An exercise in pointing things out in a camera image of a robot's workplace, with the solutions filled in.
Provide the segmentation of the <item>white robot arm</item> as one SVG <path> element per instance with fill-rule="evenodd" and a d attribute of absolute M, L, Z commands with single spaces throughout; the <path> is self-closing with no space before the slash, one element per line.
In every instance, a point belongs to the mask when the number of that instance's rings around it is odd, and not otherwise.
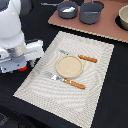
<path fill-rule="evenodd" d="M 0 71 L 25 69 L 43 56 L 43 41 L 25 42 L 20 17 L 32 9 L 32 0 L 0 0 Z"/>

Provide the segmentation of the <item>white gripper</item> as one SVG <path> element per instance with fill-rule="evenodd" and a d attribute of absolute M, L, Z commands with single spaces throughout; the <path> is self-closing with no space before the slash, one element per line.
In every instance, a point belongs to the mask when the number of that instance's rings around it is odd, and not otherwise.
<path fill-rule="evenodd" d="M 0 70 L 2 73 L 7 73 L 24 68 L 28 61 L 40 58 L 43 54 L 42 40 L 22 43 L 18 48 L 8 50 L 0 48 Z"/>

